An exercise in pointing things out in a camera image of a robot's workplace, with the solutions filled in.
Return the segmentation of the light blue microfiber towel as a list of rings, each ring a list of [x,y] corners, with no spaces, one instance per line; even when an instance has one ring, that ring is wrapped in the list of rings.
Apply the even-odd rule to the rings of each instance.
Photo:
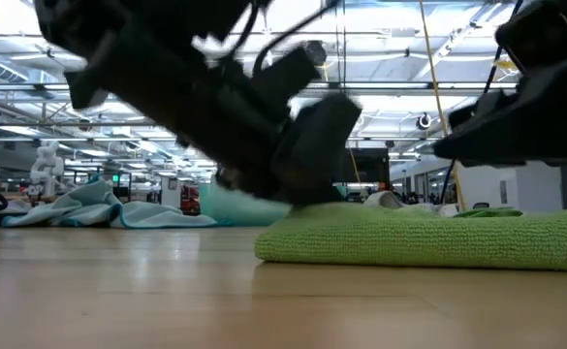
[[[57,227],[109,226],[115,229],[169,229],[214,227],[206,215],[184,215],[178,208],[148,202],[122,204],[111,185],[99,176],[72,189],[53,203],[31,208],[25,215],[8,216],[3,227],[49,225]]]

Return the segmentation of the black monitor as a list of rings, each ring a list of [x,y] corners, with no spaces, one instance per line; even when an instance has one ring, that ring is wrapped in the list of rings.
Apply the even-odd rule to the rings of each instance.
[[[386,148],[348,148],[352,178],[356,182],[391,182],[390,155]]]

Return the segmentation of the bright green microfiber towel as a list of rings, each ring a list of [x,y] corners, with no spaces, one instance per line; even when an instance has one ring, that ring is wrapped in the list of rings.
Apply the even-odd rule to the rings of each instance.
[[[265,262],[389,267],[567,270],[567,210],[427,208],[333,203],[294,208],[258,235]]]

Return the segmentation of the long ceiling light bar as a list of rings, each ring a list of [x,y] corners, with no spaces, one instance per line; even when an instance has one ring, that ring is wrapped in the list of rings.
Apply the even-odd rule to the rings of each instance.
[[[464,90],[483,90],[485,82],[438,82],[439,90],[464,91]],[[429,90],[433,88],[432,82],[346,82],[340,85],[338,82],[313,82],[309,83],[306,91],[326,91],[345,89],[348,91],[416,91]],[[38,91],[68,91],[67,83],[0,83],[0,91],[16,92],[38,92]]]

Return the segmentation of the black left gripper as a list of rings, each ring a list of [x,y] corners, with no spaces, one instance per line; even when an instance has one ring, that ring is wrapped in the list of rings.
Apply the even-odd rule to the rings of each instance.
[[[291,205],[340,202],[331,179],[362,109],[344,94],[330,94],[301,109],[293,123],[290,109],[274,123],[265,116],[252,77],[231,61],[195,80],[179,119],[180,142],[217,162],[216,180],[228,189],[280,192]]]

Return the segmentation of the teal translucent plastic bin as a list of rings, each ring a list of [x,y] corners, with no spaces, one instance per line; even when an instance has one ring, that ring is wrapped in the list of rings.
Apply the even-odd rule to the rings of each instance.
[[[334,186],[305,191],[283,190],[261,198],[239,190],[228,190],[212,181],[199,186],[201,214],[221,226],[266,227],[286,216],[294,206],[311,206],[343,202]]]

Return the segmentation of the red tool cabinet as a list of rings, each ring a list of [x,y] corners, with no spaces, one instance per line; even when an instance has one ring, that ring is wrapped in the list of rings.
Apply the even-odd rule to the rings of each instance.
[[[188,215],[199,215],[201,213],[200,195],[196,186],[182,186],[180,209]]]

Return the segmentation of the light grey tagged towel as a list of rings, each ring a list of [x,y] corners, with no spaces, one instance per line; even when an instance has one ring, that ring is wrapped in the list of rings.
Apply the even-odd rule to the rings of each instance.
[[[429,203],[421,203],[421,204],[407,205],[401,202],[394,194],[394,192],[391,191],[381,191],[370,194],[363,202],[363,204],[365,206],[391,208],[391,209],[405,209],[408,211],[423,210],[442,217],[453,217],[458,215],[457,204],[435,205]]]

